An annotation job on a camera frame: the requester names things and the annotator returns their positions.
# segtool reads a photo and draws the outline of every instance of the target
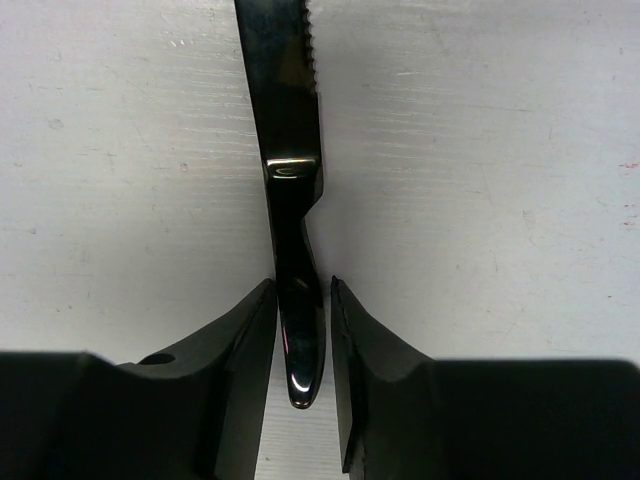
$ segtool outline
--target white surface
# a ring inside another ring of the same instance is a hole
[[[325,282],[436,357],[639,361],[640,4],[311,10]],[[5,0],[0,66],[1,348],[138,360],[272,274],[231,0]],[[341,478],[282,365],[256,478]]]

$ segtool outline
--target wood grain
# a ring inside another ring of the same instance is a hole
[[[325,285],[435,357],[638,362],[638,2],[310,8]],[[232,1],[2,2],[0,65],[1,348],[136,360],[272,275]],[[256,478],[341,478],[281,353]]]

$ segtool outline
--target screw hole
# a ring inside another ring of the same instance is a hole
[[[175,359],[176,357],[170,353],[154,353],[140,360],[139,365],[163,365],[165,363],[171,363]]]

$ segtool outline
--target white wooden surface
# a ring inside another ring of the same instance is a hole
[[[310,230],[435,357],[640,360],[640,3],[314,0]],[[0,2],[0,348],[138,360],[273,272],[231,0]],[[331,364],[256,478],[338,479]]]

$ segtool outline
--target serrated edge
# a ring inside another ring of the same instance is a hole
[[[304,49],[306,53],[307,67],[311,72],[311,84],[309,85],[309,89],[311,90],[311,93],[316,93],[318,82],[316,81],[316,61],[313,56],[313,35],[311,34],[312,25],[309,20],[311,12],[309,11],[308,0],[301,0],[300,3],[302,6],[302,23],[304,25]]]

